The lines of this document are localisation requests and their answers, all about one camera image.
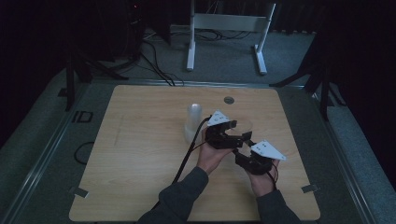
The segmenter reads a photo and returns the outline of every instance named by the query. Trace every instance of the person's right hand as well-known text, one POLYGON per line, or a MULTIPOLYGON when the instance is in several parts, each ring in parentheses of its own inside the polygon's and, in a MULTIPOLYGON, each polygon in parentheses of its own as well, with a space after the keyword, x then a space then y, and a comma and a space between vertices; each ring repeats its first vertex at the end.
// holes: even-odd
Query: person's right hand
MULTIPOLYGON (((275 161, 273 161, 273 164, 274 164, 274 166, 277 167, 279 165, 279 161, 275 160, 275 161)), ((272 166, 270 174, 274 179, 276 179, 277 171, 274 166, 272 166)), ((253 175, 247 171, 247 175, 250 179, 251 188, 253 189, 253 193, 256 195, 256 197, 261 197, 267 193, 274 191, 274 189, 275 189, 274 182, 271 179, 271 177, 268 176, 268 174, 253 175)))
MULTIPOLYGON (((206 129, 202 130, 202 141, 205 141, 206 129)), ((220 164, 221 160, 233 152, 232 148, 215 149, 207 142, 201 145, 197 166, 210 175, 220 164)))

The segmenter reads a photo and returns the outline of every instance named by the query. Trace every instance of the metal stand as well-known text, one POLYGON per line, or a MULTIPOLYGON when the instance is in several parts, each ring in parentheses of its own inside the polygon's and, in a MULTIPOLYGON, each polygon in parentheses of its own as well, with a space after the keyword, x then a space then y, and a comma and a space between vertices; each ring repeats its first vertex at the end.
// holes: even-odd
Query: metal stand
POLYGON ((187 59, 187 70, 192 71, 194 69, 195 29, 235 30, 262 33, 259 44, 255 45, 254 49, 257 58, 257 64, 260 69, 260 74, 266 75, 267 69, 265 67, 262 48, 264 46, 265 38, 267 37, 275 6, 276 4, 269 4, 269 9, 268 13, 266 13, 266 17, 202 14, 195 13, 195 0, 191 0, 191 36, 189 45, 189 56, 187 59))

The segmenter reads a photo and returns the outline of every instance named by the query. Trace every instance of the table leg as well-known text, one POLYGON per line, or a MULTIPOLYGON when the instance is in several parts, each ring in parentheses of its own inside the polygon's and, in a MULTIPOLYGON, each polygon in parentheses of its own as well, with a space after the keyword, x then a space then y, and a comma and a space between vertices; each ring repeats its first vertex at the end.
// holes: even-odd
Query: table leg
POLYGON ((195 57, 194 15, 195 15, 195 0, 191 0, 190 45, 189 45, 189 56, 187 58, 187 71, 192 71, 194 69, 194 57, 195 57))
POLYGON ((276 4, 270 4, 269 10, 268 10, 269 13, 266 15, 266 23, 264 25, 264 29, 262 30, 262 37, 260 38, 259 44, 254 46, 257 64, 259 66, 261 75, 267 74, 267 68, 265 67, 264 56, 262 54, 262 48, 264 46, 265 38, 267 37, 268 30, 270 28, 271 19, 274 14, 275 6, 276 6, 276 4))

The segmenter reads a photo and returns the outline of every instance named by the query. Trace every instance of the white label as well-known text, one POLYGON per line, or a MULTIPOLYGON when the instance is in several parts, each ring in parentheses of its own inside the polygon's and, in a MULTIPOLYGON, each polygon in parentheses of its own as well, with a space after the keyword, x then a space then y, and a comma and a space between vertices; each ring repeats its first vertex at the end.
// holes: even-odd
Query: white label
POLYGON ((282 153, 280 153, 276 148, 274 148, 269 142, 265 140, 260 141, 260 143, 252 146, 251 150, 263 157, 281 161, 286 160, 286 157, 282 153))
POLYGON ((212 115, 210 120, 207 122, 207 126, 213 126, 230 121, 227 116, 223 115, 219 110, 212 115))

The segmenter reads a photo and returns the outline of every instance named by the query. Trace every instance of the wooden table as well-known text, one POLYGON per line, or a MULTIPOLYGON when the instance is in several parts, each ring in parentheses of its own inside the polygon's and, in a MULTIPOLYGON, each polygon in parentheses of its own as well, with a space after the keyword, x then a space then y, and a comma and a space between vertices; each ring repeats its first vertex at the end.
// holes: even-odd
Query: wooden table
MULTIPOLYGON (((252 141, 262 139, 287 156, 279 164, 278 188, 302 220, 320 216, 313 192, 278 94, 271 89, 118 86, 109 102, 76 196, 74 221, 138 220, 170 185, 189 144, 184 140, 187 106, 198 103, 203 116, 219 109, 230 119, 253 122, 252 141), (231 96, 234 103, 224 103, 231 96)), ((248 153, 248 148, 241 151, 248 153)), ((182 179, 196 164, 195 150, 182 179)), ((255 197, 245 171, 229 154, 209 177, 189 221, 258 220, 255 197)))

